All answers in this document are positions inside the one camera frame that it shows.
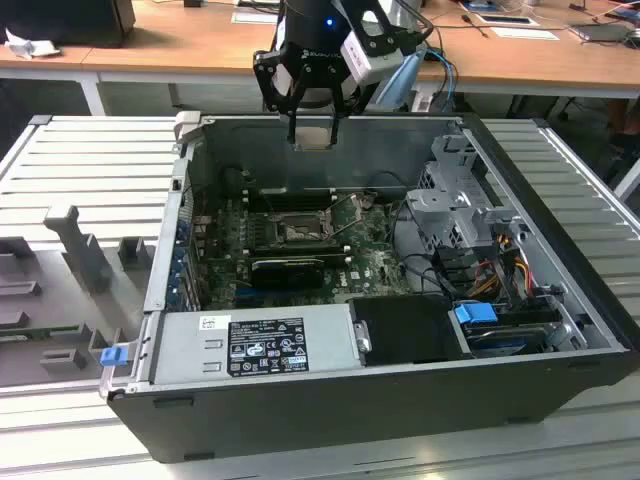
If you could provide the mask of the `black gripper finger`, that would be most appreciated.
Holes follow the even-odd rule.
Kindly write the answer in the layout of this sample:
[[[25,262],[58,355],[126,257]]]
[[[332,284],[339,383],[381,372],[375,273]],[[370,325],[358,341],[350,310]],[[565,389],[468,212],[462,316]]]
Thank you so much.
[[[338,131],[341,120],[363,113],[377,88],[378,83],[373,83],[364,87],[357,86],[355,92],[345,99],[342,91],[342,85],[339,82],[334,81],[330,85],[329,89],[331,91],[333,104],[330,132],[331,146],[335,145],[338,141]]]
[[[286,61],[292,60],[294,55],[288,48],[274,51],[257,51],[253,56],[253,71],[263,97],[263,103],[270,112],[277,112],[288,118],[287,142],[296,141],[297,109],[303,96],[303,84],[292,78],[288,90],[281,94],[274,83],[277,68],[286,68]]]

